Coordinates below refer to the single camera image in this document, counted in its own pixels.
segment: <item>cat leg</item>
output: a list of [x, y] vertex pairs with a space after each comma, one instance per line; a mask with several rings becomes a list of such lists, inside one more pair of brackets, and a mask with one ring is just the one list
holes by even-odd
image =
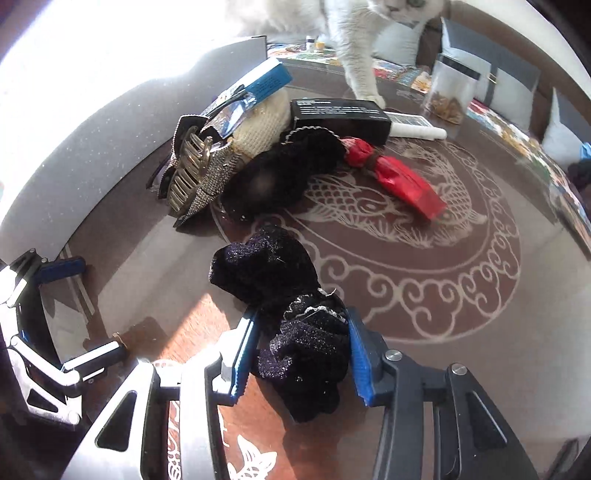
[[371, 56], [373, 36], [358, 25], [336, 24], [330, 29], [330, 38], [355, 98], [371, 100], [384, 108], [386, 101], [378, 93]]

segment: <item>blue gripper pad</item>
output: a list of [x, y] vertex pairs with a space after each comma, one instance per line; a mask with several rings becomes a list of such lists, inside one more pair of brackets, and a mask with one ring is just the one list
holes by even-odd
[[378, 332], [368, 330], [356, 309], [347, 309], [351, 342], [351, 368], [357, 395], [367, 407], [385, 406], [394, 393], [394, 378], [382, 367], [388, 350]]
[[86, 270], [86, 262], [82, 257], [66, 258], [64, 260], [56, 260], [47, 265], [41, 264], [39, 270], [35, 273], [35, 283], [50, 283], [52, 281], [61, 280], [62, 278], [73, 277], [84, 273]]
[[246, 331], [242, 340], [242, 345], [236, 354], [236, 362], [232, 371], [232, 389], [230, 390], [230, 401], [232, 405], [238, 402], [238, 399], [244, 395], [248, 375], [251, 372], [252, 358], [254, 356], [256, 345], [259, 338], [258, 324], [255, 322], [255, 315], [250, 316], [250, 321], [246, 326]]

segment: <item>knitted white bag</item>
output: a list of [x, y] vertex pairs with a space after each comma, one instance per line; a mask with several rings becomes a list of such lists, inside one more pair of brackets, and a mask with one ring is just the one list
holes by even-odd
[[233, 148], [245, 164], [279, 141], [290, 121], [290, 100], [282, 88], [254, 107], [234, 131]]

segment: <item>black lace fabric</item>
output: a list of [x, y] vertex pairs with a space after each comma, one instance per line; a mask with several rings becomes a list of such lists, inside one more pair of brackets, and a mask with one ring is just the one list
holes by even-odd
[[273, 385], [294, 420], [332, 413], [349, 365], [349, 327], [343, 303], [320, 288], [302, 244], [267, 225], [245, 244], [218, 250], [209, 280], [258, 307], [271, 340], [257, 352], [252, 373]]

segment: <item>white wall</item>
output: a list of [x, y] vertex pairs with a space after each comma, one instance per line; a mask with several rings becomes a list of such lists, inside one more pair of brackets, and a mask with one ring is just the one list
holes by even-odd
[[501, 20], [544, 50], [591, 98], [591, 77], [576, 53], [554, 25], [527, 0], [453, 0], [463, 1]]

